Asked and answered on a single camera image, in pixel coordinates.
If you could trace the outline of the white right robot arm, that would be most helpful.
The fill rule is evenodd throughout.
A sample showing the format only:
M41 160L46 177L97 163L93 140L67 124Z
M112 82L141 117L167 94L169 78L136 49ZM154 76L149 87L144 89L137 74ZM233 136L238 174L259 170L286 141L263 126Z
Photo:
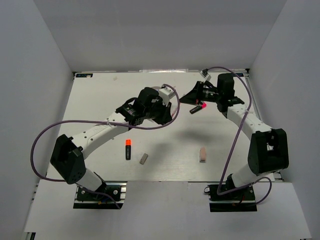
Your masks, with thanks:
M250 111L250 106L235 95L235 73L221 73L217 85L210 82L207 69L200 72L203 81L197 81L194 88L180 98L180 103L199 106L202 102L216 103L222 115L233 122L238 130L231 146L234 151L240 133L249 141L247 163L238 171L226 176L222 172L217 187L217 195L227 195L236 200L243 195L244 189L256 183L270 173L288 168L289 151L287 134L282 128L272 128Z

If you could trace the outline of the black highlighter pink cap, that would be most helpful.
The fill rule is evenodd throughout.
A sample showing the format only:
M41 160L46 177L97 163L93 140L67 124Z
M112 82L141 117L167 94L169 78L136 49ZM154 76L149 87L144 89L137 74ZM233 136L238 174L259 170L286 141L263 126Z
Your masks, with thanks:
M193 115L206 107L207 107L207 104L205 102L200 101L194 108L192 108L189 111L189 113Z

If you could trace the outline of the black highlighter orange cap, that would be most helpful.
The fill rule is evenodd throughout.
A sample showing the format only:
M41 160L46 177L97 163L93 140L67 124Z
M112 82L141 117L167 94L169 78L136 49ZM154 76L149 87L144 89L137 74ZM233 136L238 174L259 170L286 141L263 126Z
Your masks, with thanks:
M125 159L130 160L131 159L131 152L132 152L132 141L131 139L125 140Z

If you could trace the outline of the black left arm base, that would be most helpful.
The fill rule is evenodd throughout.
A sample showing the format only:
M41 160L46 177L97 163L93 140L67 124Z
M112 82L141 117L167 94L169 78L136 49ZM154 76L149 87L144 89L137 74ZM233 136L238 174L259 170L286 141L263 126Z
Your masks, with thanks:
M125 202L127 182L106 182L105 187L98 192L109 195L93 194L78 186L73 208L84 210L120 210Z

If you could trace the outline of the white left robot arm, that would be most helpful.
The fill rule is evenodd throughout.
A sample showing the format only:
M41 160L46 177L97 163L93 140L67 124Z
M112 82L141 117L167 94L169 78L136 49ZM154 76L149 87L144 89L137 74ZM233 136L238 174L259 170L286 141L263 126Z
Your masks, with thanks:
M102 179L86 167L85 159L109 140L137 128L144 120L152 120L161 126L170 123L174 95L168 86L163 85L160 89L145 87L137 97L128 99L102 123L74 136L60 135L54 145L51 165L67 184L88 189L96 200L103 198L106 187Z

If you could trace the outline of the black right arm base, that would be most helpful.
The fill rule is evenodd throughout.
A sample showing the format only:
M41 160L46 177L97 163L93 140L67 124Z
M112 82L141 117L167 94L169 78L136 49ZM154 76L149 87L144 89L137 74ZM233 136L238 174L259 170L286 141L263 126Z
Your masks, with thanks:
M225 195L218 195L218 184L210 184L203 190L209 196L211 213L256 212L256 196L253 187L247 187Z

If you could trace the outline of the slim pink highlighter pen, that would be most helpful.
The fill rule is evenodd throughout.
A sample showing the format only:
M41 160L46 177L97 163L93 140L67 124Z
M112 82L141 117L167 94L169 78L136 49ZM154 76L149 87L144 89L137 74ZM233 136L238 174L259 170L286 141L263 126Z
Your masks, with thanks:
M177 114L177 111L178 111L178 102L172 102L171 103L171 110L170 110L170 114L171 114L171 117L174 118L175 115Z

